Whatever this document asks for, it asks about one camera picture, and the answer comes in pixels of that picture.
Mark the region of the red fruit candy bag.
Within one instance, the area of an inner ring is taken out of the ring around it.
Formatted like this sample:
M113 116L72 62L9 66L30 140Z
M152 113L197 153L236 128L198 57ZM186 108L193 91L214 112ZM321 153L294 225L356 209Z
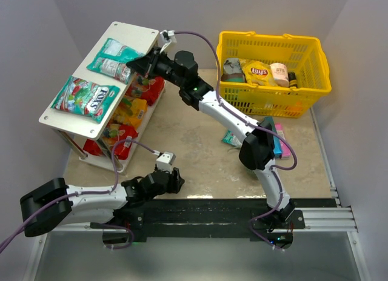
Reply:
M148 106L152 106L159 98L163 88L164 79L162 77L148 79L136 73L125 94L132 98L145 100Z

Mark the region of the teal mint candy bag front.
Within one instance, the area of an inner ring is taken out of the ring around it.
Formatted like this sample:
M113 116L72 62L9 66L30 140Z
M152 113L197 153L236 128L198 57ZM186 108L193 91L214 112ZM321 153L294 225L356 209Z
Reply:
M120 43L116 39L108 38L92 62L89 63L87 69L123 84L128 84L132 72L126 63L143 56L143 53Z

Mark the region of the teal mint candy bag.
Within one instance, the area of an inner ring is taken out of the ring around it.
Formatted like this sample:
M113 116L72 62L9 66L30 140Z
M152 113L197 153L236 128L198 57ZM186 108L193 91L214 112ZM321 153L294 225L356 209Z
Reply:
M241 147L242 143L238 140L238 138L230 131L227 130L224 137L221 139L225 144L231 145L233 147Z
M126 63L143 56L143 53L120 43L116 39L108 38L92 62L89 63L87 69L123 84L128 84L132 72Z

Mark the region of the orange gummy candy bag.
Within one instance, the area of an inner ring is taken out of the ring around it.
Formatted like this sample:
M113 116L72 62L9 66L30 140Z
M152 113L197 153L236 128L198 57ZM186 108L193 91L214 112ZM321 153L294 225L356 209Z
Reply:
M147 101L139 98L122 98L111 121L138 129L147 112Z

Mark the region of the red candy bag with barcode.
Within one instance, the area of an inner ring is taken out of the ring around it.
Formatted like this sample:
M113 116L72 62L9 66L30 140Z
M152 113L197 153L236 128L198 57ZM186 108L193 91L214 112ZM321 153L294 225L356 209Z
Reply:
M102 139L111 150L113 146L124 139L136 139L138 137L137 131L129 125L125 124L108 124L104 132L102 133ZM119 144L115 149L115 156L119 160L126 160L130 153L131 142L123 142ZM94 156L102 156L103 152L98 147L95 141L87 139L83 150Z

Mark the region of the teal Fox's candy bag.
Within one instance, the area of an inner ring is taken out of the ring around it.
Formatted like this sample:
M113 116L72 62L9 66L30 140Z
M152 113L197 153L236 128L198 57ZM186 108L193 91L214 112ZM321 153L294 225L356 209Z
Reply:
M115 85L99 85L70 76L55 97L51 108L85 116L101 123L120 89Z

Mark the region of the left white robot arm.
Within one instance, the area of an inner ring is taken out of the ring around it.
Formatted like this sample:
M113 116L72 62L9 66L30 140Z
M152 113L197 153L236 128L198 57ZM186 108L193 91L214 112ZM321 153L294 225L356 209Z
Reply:
M184 183L176 167L171 173L155 169L115 187L77 187L54 178L21 197L24 235L40 236L71 223L107 224L156 196L179 193Z

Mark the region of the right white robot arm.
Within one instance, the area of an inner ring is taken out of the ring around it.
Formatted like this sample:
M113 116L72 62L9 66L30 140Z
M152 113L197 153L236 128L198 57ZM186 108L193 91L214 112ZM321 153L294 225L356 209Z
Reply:
M126 65L144 78L161 77L174 84L185 104L230 130L242 144L240 162L255 173L266 194L270 210L264 215L271 215L279 222L288 220L295 205L279 178L280 167L273 152L275 134L270 123L258 123L222 100L216 90L199 76L198 64L189 51L179 51L174 59L169 59L159 47L155 47Z

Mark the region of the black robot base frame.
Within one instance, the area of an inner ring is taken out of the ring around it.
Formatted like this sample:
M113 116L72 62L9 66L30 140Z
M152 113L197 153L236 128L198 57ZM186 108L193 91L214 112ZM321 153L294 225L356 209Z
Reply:
M267 239L282 249L291 246L298 232L355 232L351 208L337 205L335 199L295 199L296 209L282 222L274 214L259 219L267 209L264 199L154 199L125 209L108 224L79 220L61 228L101 230L106 244L122 244L130 236L115 230L123 226L135 242L149 238Z

